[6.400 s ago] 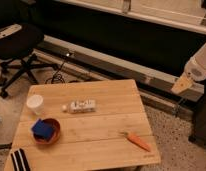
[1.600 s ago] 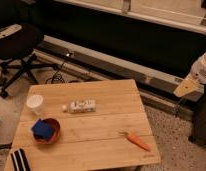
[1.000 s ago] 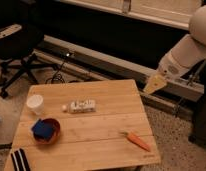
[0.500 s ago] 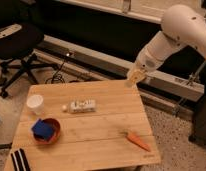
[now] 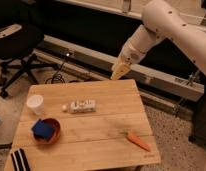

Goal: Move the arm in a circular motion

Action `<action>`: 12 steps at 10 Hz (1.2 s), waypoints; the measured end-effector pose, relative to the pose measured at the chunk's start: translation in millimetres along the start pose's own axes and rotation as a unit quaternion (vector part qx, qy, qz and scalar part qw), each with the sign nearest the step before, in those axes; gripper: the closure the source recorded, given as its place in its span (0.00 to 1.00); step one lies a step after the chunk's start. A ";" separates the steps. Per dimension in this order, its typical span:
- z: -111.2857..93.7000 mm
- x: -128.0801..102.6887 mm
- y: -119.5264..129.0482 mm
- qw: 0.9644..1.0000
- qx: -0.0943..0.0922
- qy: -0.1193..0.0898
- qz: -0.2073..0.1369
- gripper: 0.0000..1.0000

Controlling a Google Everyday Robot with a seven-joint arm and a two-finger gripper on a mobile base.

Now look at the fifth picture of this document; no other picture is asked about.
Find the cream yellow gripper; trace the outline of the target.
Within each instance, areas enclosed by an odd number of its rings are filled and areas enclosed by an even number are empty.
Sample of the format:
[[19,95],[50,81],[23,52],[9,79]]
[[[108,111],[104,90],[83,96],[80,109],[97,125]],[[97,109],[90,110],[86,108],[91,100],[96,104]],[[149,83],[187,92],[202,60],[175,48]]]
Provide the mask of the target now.
[[118,80],[130,71],[130,65],[119,56],[112,66],[112,80]]

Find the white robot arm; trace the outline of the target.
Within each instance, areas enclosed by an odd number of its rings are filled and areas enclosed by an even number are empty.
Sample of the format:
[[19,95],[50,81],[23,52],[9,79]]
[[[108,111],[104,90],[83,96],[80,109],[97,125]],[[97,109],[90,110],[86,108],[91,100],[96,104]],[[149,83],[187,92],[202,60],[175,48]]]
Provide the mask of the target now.
[[184,21],[164,0],[151,0],[141,13],[142,24],[125,42],[112,66],[112,80],[126,75],[155,45],[172,41],[206,76],[206,33]]

